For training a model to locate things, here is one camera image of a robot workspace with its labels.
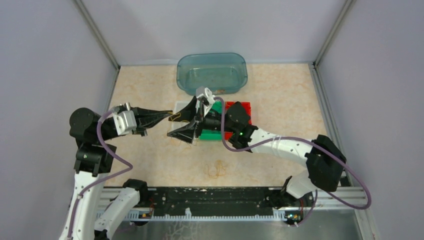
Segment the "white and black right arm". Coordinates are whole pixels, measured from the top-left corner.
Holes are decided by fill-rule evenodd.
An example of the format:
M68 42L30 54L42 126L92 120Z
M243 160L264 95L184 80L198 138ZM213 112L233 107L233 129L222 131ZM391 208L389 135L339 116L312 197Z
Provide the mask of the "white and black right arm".
M308 140L295 136L281 136L251 124L251 116L243 103L237 101L217 111L221 98L193 97L177 113L169 117L172 123L183 123L167 136L191 144L204 131L223 134L223 145L231 152L269 154L292 161L305 170L286 179L281 199L287 206L295 206L305 194L315 190L334 193L345 170L346 158L326 135Z

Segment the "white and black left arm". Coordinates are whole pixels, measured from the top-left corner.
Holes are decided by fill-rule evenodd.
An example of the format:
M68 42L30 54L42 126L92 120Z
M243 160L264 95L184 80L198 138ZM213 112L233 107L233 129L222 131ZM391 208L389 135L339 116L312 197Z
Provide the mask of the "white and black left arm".
M97 214L105 182L118 176L111 172L113 162L124 164L126 172L133 168L129 161L117 155L117 148L108 144L108 140L129 134L144 137L148 129L172 114L171 110L132 107L129 103L114 106L103 114L86 107L71 114L69 134L77 145L74 187L60 239L110 240L136 206L147 206L147 217L152 217L154 201L147 183L138 179L128 179L103 214Z

